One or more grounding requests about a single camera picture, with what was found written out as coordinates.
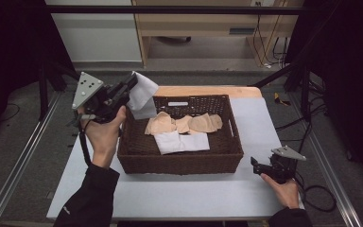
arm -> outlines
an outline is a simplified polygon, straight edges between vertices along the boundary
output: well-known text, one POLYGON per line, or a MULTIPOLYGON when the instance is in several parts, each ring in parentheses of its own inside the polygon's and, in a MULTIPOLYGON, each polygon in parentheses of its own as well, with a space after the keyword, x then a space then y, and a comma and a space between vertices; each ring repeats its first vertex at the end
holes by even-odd
POLYGON ((279 202, 286 207, 270 218, 268 221, 270 227, 312 226, 306 211, 300 209, 299 189, 296 182, 289 180, 284 184, 278 184, 264 173, 261 174, 261 178, 272 187, 279 202))
POLYGON ((110 165, 116 153, 119 127, 125 119, 126 108, 122 107, 110 123, 82 122, 93 146, 93 161, 85 173, 81 188, 60 210, 55 227, 110 225, 113 192, 119 178, 119 173, 110 169, 110 165))

wooden table edge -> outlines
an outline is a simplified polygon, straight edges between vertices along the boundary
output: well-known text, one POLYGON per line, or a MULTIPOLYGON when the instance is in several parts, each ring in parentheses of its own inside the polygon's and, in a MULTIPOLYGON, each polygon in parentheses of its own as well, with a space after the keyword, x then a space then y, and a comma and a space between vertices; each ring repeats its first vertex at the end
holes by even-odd
POLYGON ((159 86, 155 96, 207 96, 262 97, 257 87, 242 86, 159 86))

white wall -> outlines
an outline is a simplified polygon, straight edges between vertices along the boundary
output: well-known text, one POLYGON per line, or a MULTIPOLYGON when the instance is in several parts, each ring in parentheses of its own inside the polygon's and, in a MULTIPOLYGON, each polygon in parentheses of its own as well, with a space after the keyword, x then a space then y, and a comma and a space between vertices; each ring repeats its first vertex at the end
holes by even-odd
MULTIPOLYGON (((47 5, 130 6, 130 0, 45 0, 47 5)), ((132 14, 52 14, 72 61, 141 62, 132 14)))

person's right hand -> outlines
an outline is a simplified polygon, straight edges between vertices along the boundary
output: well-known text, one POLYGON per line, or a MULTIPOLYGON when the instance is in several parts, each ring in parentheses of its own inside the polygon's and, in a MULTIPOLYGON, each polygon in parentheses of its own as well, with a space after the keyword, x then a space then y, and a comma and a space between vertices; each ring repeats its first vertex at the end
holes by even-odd
POLYGON ((261 178, 272 187, 275 191, 279 202, 290 209, 300 208, 299 206, 299 187, 297 183, 291 179, 286 183, 278 184, 273 181, 267 174, 262 173, 261 178))

wrist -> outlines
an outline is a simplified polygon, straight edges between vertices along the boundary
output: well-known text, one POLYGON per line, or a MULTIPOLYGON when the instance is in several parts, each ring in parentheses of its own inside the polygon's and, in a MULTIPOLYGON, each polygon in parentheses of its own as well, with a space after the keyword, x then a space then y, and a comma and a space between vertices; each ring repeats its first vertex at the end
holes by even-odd
POLYGON ((288 203, 287 207, 289 209, 300 209, 300 205, 298 202, 292 202, 292 203, 288 203))
POLYGON ((94 150, 92 163, 96 166, 108 169, 111 166, 115 148, 94 150))

